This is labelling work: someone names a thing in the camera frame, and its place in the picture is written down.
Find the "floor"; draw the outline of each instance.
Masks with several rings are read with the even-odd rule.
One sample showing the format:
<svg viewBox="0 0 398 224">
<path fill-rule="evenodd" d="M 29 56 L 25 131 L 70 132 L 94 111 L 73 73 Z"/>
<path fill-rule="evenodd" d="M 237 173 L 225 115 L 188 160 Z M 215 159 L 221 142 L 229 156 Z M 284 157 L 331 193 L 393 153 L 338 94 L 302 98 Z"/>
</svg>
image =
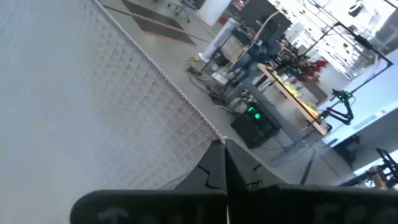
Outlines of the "floor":
<svg viewBox="0 0 398 224">
<path fill-rule="evenodd" d="M 187 59 L 194 57 L 203 50 L 216 35 L 219 26 L 210 27 L 197 17 L 192 16 L 191 22 L 186 18 L 174 15 L 173 10 L 167 8 L 167 3 L 158 3 L 149 0 L 129 0 L 135 4 L 153 10 L 159 14 L 175 19 L 184 31 L 190 36 L 195 46 L 175 42 L 147 35 L 137 22 L 128 14 L 128 9 L 122 0 L 101 0 L 108 12 L 117 20 L 124 30 L 147 52 L 147 54 L 164 70 L 164 72 L 178 85 L 186 96 L 202 111 L 215 125 L 221 134 L 246 147 L 243 140 L 230 127 L 232 117 L 223 108 L 216 107 L 208 95 L 193 86 L 189 74 L 185 71 Z M 294 111 L 284 110 L 284 116 L 295 116 Z M 259 149 L 248 150 L 257 160 L 291 184 L 299 184 L 307 164 L 313 156 L 313 163 L 308 172 L 305 184 L 337 185 L 352 175 L 351 169 L 330 148 L 322 142 L 312 147 L 306 147 L 291 154 L 283 162 L 271 162 L 282 150 L 280 145 L 289 145 L 291 141 L 280 134 L 277 139 L 271 139 Z"/>
</svg>

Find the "chair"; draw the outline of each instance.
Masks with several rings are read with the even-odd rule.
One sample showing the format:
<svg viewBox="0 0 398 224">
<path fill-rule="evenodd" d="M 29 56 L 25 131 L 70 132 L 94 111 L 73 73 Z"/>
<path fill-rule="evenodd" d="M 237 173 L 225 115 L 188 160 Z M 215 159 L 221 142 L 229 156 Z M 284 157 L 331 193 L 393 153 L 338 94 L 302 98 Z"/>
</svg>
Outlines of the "chair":
<svg viewBox="0 0 398 224">
<path fill-rule="evenodd" d="M 201 5 L 203 5 L 204 1 L 196 1 L 196 0 L 180 0 L 180 4 L 176 4 L 174 2 L 169 2 L 167 7 L 175 6 L 174 13 L 179 15 L 181 12 L 184 12 L 187 16 L 187 22 L 190 22 L 190 13 L 188 9 L 192 9 L 194 11 L 198 10 Z"/>
</svg>

